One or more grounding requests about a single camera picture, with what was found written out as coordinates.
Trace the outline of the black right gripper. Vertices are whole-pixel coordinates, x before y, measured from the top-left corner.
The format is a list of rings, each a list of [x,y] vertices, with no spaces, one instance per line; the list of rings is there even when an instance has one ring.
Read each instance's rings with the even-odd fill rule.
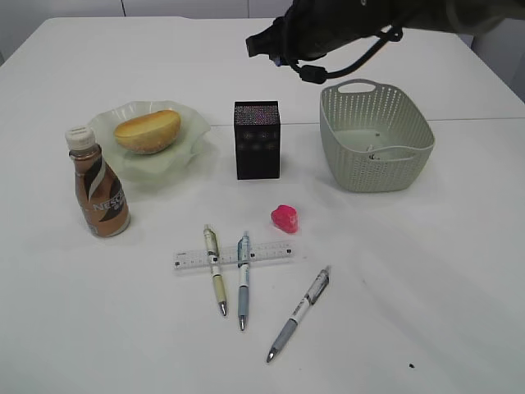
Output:
[[[316,60],[355,40],[375,35],[394,20],[390,1],[295,1],[283,16],[264,31],[245,40],[249,57],[268,55],[284,60],[284,28],[287,54],[298,60]]]

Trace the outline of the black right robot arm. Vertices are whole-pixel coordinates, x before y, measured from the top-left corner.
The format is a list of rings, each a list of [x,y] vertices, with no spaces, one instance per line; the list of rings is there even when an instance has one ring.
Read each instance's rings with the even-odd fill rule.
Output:
[[[523,1],[294,1],[285,15],[246,39],[248,55],[314,61],[358,39],[372,37],[389,25],[410,29],[480,34],[504,19],[523,19]]]

